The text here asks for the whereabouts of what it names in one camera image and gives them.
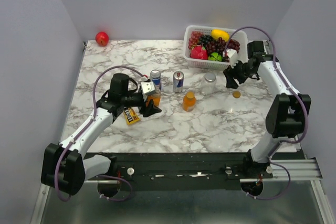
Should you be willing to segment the gold bottle cap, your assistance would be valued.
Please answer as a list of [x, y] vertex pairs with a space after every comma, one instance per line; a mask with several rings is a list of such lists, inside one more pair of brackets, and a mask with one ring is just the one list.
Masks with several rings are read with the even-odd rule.
[[193, 91], [188, 91], [185, 95], [186, 98], [188, 99], [194, 99], [195, 98], [195, 93]]
[[234, 91], [233, 92], [233, 97], [234, 98], [240, 98], [240, 96], [241, 96], [241, 93], [239, 91]]

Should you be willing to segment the silver jar lid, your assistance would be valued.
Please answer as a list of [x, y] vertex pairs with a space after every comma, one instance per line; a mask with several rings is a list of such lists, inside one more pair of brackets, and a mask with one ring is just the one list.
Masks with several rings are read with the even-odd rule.
[[216, 75], [214, 73], [211, 73], [211, 72], [206, 73], [204, 75], [204, 80], [206, 82], [215, 82], [216, 81]]

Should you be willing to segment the clear glass jar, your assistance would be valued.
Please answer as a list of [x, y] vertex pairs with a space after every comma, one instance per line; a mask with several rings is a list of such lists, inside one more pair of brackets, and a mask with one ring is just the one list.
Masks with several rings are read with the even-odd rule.
[[215, 85], [216, 85], [216, 81], [215, 82], [206, 82], [204, 80], [204, 76], [203, 76], [202, 82], [201, 82], [201, 94], [203, 94], [203, 95], [212, 94], [214, 92]]

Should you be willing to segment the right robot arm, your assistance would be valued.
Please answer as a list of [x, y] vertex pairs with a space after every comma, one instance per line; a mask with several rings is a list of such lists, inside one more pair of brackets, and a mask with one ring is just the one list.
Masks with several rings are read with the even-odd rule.
[[237, 89], [247, 79], [262, 79], [274, 97], [265, 119], [267, 132], [250, 150], [251, 159], [241, 165], [242, 173], [252, 178], [260, 172], [259, 163], [269, 162], [281, 144], [301, 142], [301, 138], [295, 138], [307, 132], [311, 98], [293, 87], [275, 54], [254, 51], [247, 62], [241, 62], [233, 49], [223, 55], [229, 60], [229, 67], [223, 71], [227, 88]]

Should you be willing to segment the orange juice bottle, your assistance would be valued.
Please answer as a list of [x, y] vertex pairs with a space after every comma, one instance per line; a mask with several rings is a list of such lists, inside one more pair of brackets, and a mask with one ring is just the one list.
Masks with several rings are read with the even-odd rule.
[[146, 105], [149, 105], [149, 103], [151, 101], [153, 101], [153, 104], [156, 107], [159, 107], [160, 99], [161, 99], [161, 90], [160, 89], [156, 89], [155, 92], [152, 95], [148, 96]]
[[192, 111], [195, 108], [196, 105], [196, 97], [194, 99], [188, 99], [184, 96], [183, 102], [182, 102], [182, 108], [184, 111]]

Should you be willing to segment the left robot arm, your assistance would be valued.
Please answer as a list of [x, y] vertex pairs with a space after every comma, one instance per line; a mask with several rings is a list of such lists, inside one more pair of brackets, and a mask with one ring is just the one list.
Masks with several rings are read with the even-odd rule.
[[101, 154], [85, 159], [87, 151], [125, 109], [137, 107], [143, 117], [160, 113], [161, 109], [148, 101], [157, 90], [151, 80], [137, 83], [127, 74], [114, 74], [109, 89], [93, 101], [93, 111], [85, 122], [67, 139], [46, 147], [41, 183], [73, 196], [95, 176], [112, 179], [117, 171], [113, 160]]

